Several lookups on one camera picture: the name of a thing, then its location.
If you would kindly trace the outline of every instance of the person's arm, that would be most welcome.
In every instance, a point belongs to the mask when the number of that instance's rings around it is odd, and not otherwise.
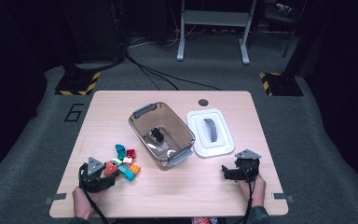
[[[249,184],[245,181],[237,181],[240,185],[243,196],[249,201]],[[252,207],[249,214],[249,223],[251,224],[270,224],[269,214],[264,207],[264,199],[266,197],[266,181],[258,175],[251,186],[255,185],[252,194]]]
[[[106,190],[102,190],[98,193],[89,193],[89,196],[97,203],[105,192]],[[69,224],[90,224],[88,219],[94,209],[91,207],[83,190],[79,187],[75,188],[74,191],[72,191],[72,196],[74,198],[74,218],[70,220]]]

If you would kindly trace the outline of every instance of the metal rack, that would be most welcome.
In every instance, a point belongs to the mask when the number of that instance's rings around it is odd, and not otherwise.
[[[255,3],[257,0],[252,0],[250,10],[248,12],[221,12],[221,11],[196,11],[185,10],[185,0],[182,0],[181,12],[181,36],[179,49],[177,54],[177,61],[182,61],[185,54],[185,24],[202,24],[202,25],[221,25],[221,26],[239,26],[244,27],[243,38],[239,40],[242,62],[249,64],[248,51],[246,49],[246,39],[249,34],[249,29],[252,23],[252,18],[255,11]]]

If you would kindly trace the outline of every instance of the cable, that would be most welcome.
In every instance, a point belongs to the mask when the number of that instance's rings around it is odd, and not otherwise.
[[[174,79],[177,79],[177,80],[180,80],[180,81],[184,81],[184,82],[188,82],[188,83],[192,83],[192,84],[197,84],[197,85],[201,85],[201,86],[204,86],[204,87],[209,87],[209,88],[212,88],[212,89],[215,89],[217,91],[221,91],[220,89],[214,87],[214,86],[210,86],[210,85],[206,85],[206,84],[202,84],[202,83],[199,83],[199,82],[196,82],[196,81],[190,81],[190,80],[187,80],[187,79],[183,79],[183,78],[179,78],[179,77],[174,77],[174,76],[171,76],[171,75],[168,75],[168,74],[165,74],[165,73],[162,73],[162,72],[159,72],[155,69],[152,69],[152,68],[149,68],[147,66],[144,66],[140,63],[137,63],[131,56],[130,54],[127,52],[126,53],[126,58],[128,60],[130,60],[130,62],[136,64],[139,68],[141,68],[141,70],[147,75],[147,76],[150,76],[148,75],[145,71],[151,73],[152,75],[154,76],[157,76],[157,77],[160,77],[162,78],[163,81],[166,81],[168,83],[170,83],[177,91],[179,91],[179,88],[177,88],[171,81],[169,81],[166,77],[171,77],[171,78],[174,78]]]
[[[203,10],[203,3],[204,3],[204,0],[202,0],[200,11]],[[196,26],[197,26],[197,24],[194,25],[193,28],[191,28],[191,30],[187,33],[187,35],[185,35],[185,38],[194,30],[194,28],[196,28]]]
[[[168,1],[168,4],[170,5],[170,11],[171,11],[171,15],[172,15],[172,18],[173,18],[173,22],[175,23],[175,30],[176,30],[176,38],[173,40],[173,42],[170,44],[170,45],[162,45],[164,47],[170,47],[172,46],[174,43],[176,43],[176,41],[178,40],[178,36],[179,36],[179,30],[178,30],[178,25],[176,23],[176,19],[175,17],[173,16],[173,11],[172,11],[172,6],[171,6],[171,0]]]
[[[241,169],[245,173],[246,182],[248,183],[248,186],[249,186],[249,200],[248,200],[248,206],[246,207],[245,216],[243,216],[240,220],[235,222],[235,224],[239,224],[241,222],[242,222],[242,224],[246,224],[246,222],[248,221],[248,218],[249,218],[249,215],[251,212],[251,208],[252,208],[252,200],[253,200],[252,196],[253,196],[253,192],[255,190],[255,181],[254,181],[254,186],[252,188],[251,182],[249,181],[248,173],[246,172],[245,168],[243,168],[243,166],[241,166]]]
[[[89,201],[89,204],[94,209],[94,211],[100,216],[100,218],[103,220],[104,224],[109,224],[106,217],[103,215],[103,212],[101,212],[100,208],[97,206],[97,204],[91,199],[89,196],[88,190],[84,188],[83,181],[81,180],[81,172],[85,170],[86,163],[84,163],[82,166],[80,166],[79,173],[78,173],[78,179],[80,183],[81,189],[83,189],[84,194],[86,195],[87,200]]]

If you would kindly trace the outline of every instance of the orange block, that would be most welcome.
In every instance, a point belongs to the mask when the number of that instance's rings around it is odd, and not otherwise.
[[[130,170],[131,170],[134,174],[138,175],[139,172],[141,171],[141,167],[138,166],[138,165],[133,164],[133,165],[130,166]]]

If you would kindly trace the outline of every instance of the red block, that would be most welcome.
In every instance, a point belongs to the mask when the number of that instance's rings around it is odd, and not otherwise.
[[[135,159],[135,149],[127,149],[127,157]]]
[[[113,164],[111,161],[108,161],[106,163],[106,167],[103,170],[103,173],[105,176],[110,176],[112,175],[116,170],[118,169],[118,166]]]

